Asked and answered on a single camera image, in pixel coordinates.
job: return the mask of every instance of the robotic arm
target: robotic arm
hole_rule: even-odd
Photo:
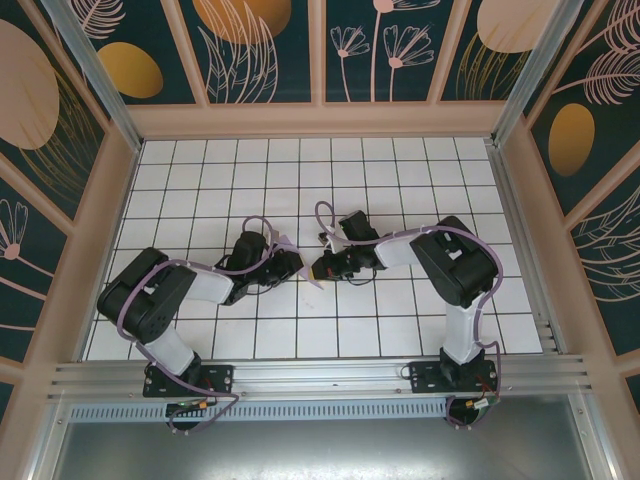
[[[483,383],[497,389],[495,365],[484,359],[484,349],[477,341],[482,312],[478,307],[493,287],[498,266],[491,256],[472,238],[447,231],[434,230],[405,236],[380,237],[362,211],[356,211],[339,222],[349,243],[356,244],[337,251],[335,243],[313,264],[318,280],[350,280],[362,268],[371,268],[374,275],[402,265],[421,265],[436,292],[446,304],[446,335],[440,350],[440,361],[413,362],[409,365],[412,388],[416,392],[475,392]],[[467,232],[469,229],[456,217],[438,223],[444,228]],[[319,235],[327,245],[326,233]]]

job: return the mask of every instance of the grid floor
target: grid floor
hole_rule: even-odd
[[[542,352],[481,138],[146,142],[108,280],[151,245],[214,264],[232,249],[244,217],[255,214],[267,216],[311,264],[322,254],[318,200],[331,201],[339,216],[363,210],[379,234],[458,216],[505,266],[482,338],[500,341],[507,354]],[[444,313],[424,271],[403,267],[365,286],[328,282],[320,290],[296,279],[232,307],[188,300],[176,329],[205,359],[420,356],[438,353]],[[85,358],[141,356],[98,317]]]

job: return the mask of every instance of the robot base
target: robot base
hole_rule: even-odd
[[[194,386],[205,390],[212,389],[215,392],[231,393],[231,387],[233,386],[233,366],[203,365],[200,369],[200,381]],[[145,369],[142,396],[145,398],[202,397],[201,394],[169,380],[158,367],[151,365]]]
[[[440,349],[439,361],[411,362],[407,366],[413,393],[480,393],[479,378],[493,390],[498,387],[496,366],[484,359],[484,350],[463,365],[453,362]]]

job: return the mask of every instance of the flower illustration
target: flower illustration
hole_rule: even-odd
[[[422,29],[407,27],[398,37],[398,26],[384,29],[384,48],[391,67],[391,81],[389,84],[389,101],[393,101],[393,79],[396,69],[413,67],[433,61],[433,50],[428,50],[431,39],[429,27]]]
[[[0,260],[18,260],[40,273],[53,277],[51,272],[34,265],[20,256],[20,244],[24,238],[28,218],[29,209],[22,203],[16,202],[15,209],[12,211],[11,205],[9,205],[6,199],[3,198],[0,200]],[[0,277],[0,283],[39,300],[44,301],[47,298],[46,295],[19,285],[4,277]],[[7,325],[0,325],[0,327],[12,328],[14,330],[19,329]]]
[[[373,0],[373,6],[380,13],[390,13],[394,10],[421,10],[435,7],[440,0]]]
[[[376,52],[378,49],[378,30],[380,29],[380,17],[383,13],[393,11],[422,10],[440,4],[440,0],[373,0],[373,8],[376,9],[376,24],[373,28],[373,53],[371,55],[371,101],[376,101]]]
[[[6,199],[0,200],[0,258],[15,260],[20,256],[20,243],[27,228],[29,210],[16,202],[15,211]]]
[[[336,52],[338,52],[338,56],[340,57],[342,84],[344,85],[347,102],[350,102],[351,97],[349,96],[347,76],[344,71],[344,59],[367,53],[369,51],[369,44],[365,43],[365,36],[364,33],[362,33],[361,26],[358,28],[347,27],[344,29],[344,33],[340,27],[334,27],[331,29],[331,41],[333,42],[333,46],[336,47]]]

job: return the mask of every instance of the white tile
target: white tile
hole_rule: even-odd
[[[277,188],[267,190],[264,214],[267,217],[298,215],[298,189]]]
[[[258,297],[248,295],[233,305],[219,305],[218,318],[256,318]]]
[[[375,282],[378,315],[415,315],[411,280],[383,280]]]
[[[237,162],[266,162],[269,141],[267,139],[239,140]]]
[[[332,138],[331,159],[334,162],[362,160],[362,140],[359,138]]]
[[[378,270],[376,273],[376,280],[406,280],[408,278],[411,278],[411,268],[409,265]]]
[[[164,191],[133,191],[127,208],[127,218],[158,218]]]
[[[118,335],[113,323],[96,322],[87,360],[126,360],[130,343]]]
[[[158,220],[125,220],[118,248],[146,248],[153,244]]]
[[[297,187],[297,163],[270,163],[267,168],[267,188]]]
[[[264,190],[233,190],[231,216],[262,215]]]
[[[456,147],[460,160],[486,160],[489,158],[483,138],[456,137]]]
[[[328,198],[329,203],[331,203],[331,194],[329,194]],[[362,210],[364,213],[367,213],[368,211],[367,193],[364,188],[334,188],[333,198],[333,208],[336,211],[337,217],[336,220],[357,210]]]
[[[420,317],[420,338],[423,355],[439,355],[447,333],[447,317]]]
[[[337,329],[335,318],[299,319],[298,357],[336,357],[338,355]]]
[[[215,320],[179,320],[176,324],[178,335],[204,360],[211,358],[215,328]]]
[[[134,190],[164,190],[167,186],[169,165],[140,165]]]
[[[431,280],[414,280],[418,315],[445,315],[445,302],[436,292]]]
[[[294,358],[296,319],[258,320],[256,358]]]
[[[190,218],[161,218],[153,246],[160,250],[189,247],[192,223]]]
[[[253,358],[255,320],[218,320],[213,358]]]
[[[258,298],[258,317],[295,318],[297,286],[298,282],[284,282],[261,294]]]
[[[116,250],[107,281],[110,282],[140,254],[142,250]]]
[[[500,313],[529,313],[531,306],[521,278],[505,278],[493,295],[496,311]]]
[[[204,263],[205,265],[215,265],[223,255],[223,248],[192,248],[189,250],[187,259],[190,262]]]
[[[404,213],[423,215],[437,212],[432,187],[401,187],[400,193]]]
[[[324,247],[321,246],[300,247],[300,255],[302,256],[302,261],[309,267],[313,265],[316,260],[322,257],[323,253]],[[324,288],[329,288],[331,284],[329,282],[323,282],[322,285],[324,286]]]
[[[183,248],[163,248],[162,252],[173,260],[186,260],[188,250]]]
[[[227,217],[231,190],[200,190],[196,217]]]
[[[162,202],[161,217],[193,217],[197,190],[167,190]]]
[[[438,216],[435,214],[428,215],[405,215],[404,223],[407,230],[412,228],[429,227],[438,223]]]
[[[416,317],[380,317],[380,349],[383,356],[421,355]]]
[[[200,188],[231,188],[234,165],[230,163],[202,167]]]
[[[267,164],[236,164],[233,188],[264,188]]]
[[[224,248],[226,218],[196,218],[191,231],[190,248]]]
[[[429,162],[434,185],[464,185],[459,162]]]
[[[493,245],[491,248],[498,254],[506,277],[519,277],[522,275],[513,245]]]
[[[398,177],[403,187],[431,185],[429,164],[424,161],[398,162]]]
[[[335,317],[336,287],[334,282],[321,282],[323,290],[309,282],[298,285],[298,317]]]
[[[201,318],[215,320],[218,312],[218,305],[206,300],[186,299],[180,304],[178,318],[190,319]]]
[[[480,329],[480,341],[485,345],[489,345],[492,342],[498,342],[500,345],[500,352],[504,352],[504,343],[502,343],[502,337],[500,337],[500,328],[498,327],[498,319],[495,315],[484,315],[482,317],[482,328]],[[488,355],[496,353],[496,348],[487,349]]]
[[[334,187],[364,187],[364,165],[361,162],[333,164]]]
[[[396,160],[427,159],[421,138],[394,138],[393,147],[396,152]]]
[[[460,162],[467,185],[495,185],[491,164],[482,161]]]
[[[368,187],[398,186],[398,172],[396,170],[396,162],[365,163],[365,173]]]
[[[233,163],[236,161],[237,140],[209,140],[205,163]]]
[[[473,213],[502,213],[502,203],[496,187],[467,187]]]
[[[465,187],[434,187],[438,213],[471,213]]]
[[[365,160],[395,160],[391,138],[363,138]]]
[[[150,141],[144,143],[144,151],[142,152],[141,164],[149,163],[171,163],[173,157],[173,149],[176,142],[173,140]]]
[[[381,237],[387,233],[402,232],[405,229],[402,215],[370,215],[369,223]]]
[[[270,162],[297,162],[300,154],[297,138],[272,138],[269,140]]]
[[[542,353],[533,315],[499,315],[507,353]]]
[[[206,146],[206,140],[178,140],[173,163],[202,163]]]
[[[425,138],[424,146],[427,149],[429,160],[457,160],[458,153],[453,138]]]
[[[298,217],[274,217],[269,219],[273,229],[286,236],[293,245],[298,245]]]
[[[331,163],[301,163],[300,186],[301,187],[330,187]]]
[[[487,243],[511,243],[504,215],[474,215],[478,237]]]
[[[328,138],[303,138],[300,141],[300,161],[331,161],[331,140]]]
[[[168,190],[192,190],[200,185],[202,165],[171,165]]]
[[[320,200],[331,203],[330,188],[301,188],[300,215],[314,215],[316,203],[318,203]]]
[[[378,357],[378,322],[375,318],[339,318],[338,345],[341,357]]]
[[[401,214],[400,189],[394,187],[367,188],[367,203],[369,214],[386,215]]]
[[[318,247],[322,245],[318,235],[322,228],[315,217],[300,217],[298,245],[301,247]]]
[[[338,282],[338,316],[357,317],[376,315],[376,297],[373,282],[355,286]]]

